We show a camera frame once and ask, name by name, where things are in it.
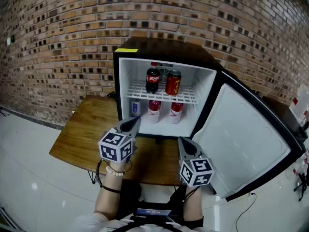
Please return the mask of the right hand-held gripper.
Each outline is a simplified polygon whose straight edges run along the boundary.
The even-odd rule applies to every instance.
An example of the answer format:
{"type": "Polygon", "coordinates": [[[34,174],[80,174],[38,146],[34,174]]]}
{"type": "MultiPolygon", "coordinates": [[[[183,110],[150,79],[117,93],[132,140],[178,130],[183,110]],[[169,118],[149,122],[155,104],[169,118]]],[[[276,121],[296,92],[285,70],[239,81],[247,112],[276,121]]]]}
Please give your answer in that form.
{"type": "Polygon", "coordinates": [[[201,146],[189,138],[178,137],[178,151],[179,158],[192,157],[180,160],[181,180],[189,187],[208,185],[214,176],[214,169],[201,146]]]}

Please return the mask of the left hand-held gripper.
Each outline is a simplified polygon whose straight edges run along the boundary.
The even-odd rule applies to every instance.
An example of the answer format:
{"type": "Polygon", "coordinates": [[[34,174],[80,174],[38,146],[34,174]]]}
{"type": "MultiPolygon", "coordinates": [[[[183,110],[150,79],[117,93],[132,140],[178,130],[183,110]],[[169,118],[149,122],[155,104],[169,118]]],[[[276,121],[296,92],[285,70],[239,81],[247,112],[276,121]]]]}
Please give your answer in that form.
{"type": "Polygon", "coordinates": [[[111,128],[106,132],[98,143],[101,158],[115,163],[127,161],[133,153],[133,138],[137,137],[140,124],[140,117],[129,117],[118,122],[117,130],[111,128]],[[131,137],[121,132],[130,132],[131,137]]]}

